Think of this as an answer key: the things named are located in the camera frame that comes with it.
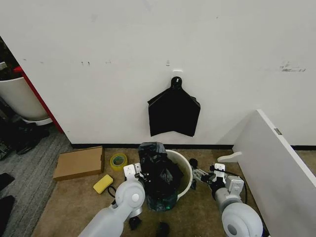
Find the gray carpet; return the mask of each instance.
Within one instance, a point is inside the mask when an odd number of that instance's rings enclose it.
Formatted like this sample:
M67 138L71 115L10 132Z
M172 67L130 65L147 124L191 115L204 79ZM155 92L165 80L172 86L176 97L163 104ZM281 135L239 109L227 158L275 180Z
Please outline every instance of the gray carpet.
M15 197L15 204L3 237L31 236L38 219L53 191L53 181L58 155L71 150L70 142L55 127L50 135L24 155L11 153L0 161L0 174L8 173L15 180L0 191L0 198Z

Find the white wall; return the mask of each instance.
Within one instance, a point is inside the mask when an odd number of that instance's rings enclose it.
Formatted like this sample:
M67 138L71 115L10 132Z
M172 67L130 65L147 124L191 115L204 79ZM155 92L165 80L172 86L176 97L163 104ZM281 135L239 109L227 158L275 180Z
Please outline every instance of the white wall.
M11 0L0 34L72 143L232 144L261 108L290 144L316 145L315 9L314 0ZM151 138L147 101L179 68L201 104L196 135Z

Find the yellow sponge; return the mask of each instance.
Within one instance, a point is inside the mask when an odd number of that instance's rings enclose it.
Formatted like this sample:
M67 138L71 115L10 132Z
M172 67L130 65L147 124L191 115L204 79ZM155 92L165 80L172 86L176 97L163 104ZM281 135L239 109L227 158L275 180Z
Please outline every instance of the yellow sponge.
M100 179L95 185L93 185L93 188L95 191L97 191L98 194L101 194L112 183L113 178L107 174L102 179Z

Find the cardboard box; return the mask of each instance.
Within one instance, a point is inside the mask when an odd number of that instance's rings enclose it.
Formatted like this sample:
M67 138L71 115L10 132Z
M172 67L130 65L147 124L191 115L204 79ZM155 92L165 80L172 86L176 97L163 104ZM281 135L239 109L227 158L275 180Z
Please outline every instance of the cardboard box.
M53 179L56 181L100 174L104 168L102 147L82 149L59 155Z

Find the tape roll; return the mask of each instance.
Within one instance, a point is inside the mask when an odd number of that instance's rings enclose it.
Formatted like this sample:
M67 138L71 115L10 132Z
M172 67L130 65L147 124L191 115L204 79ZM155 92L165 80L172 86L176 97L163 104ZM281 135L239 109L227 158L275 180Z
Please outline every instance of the tape roll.
M127 156L123 153L114 154L110 158L110 166L115 171L123 170L123 167L127 165Z

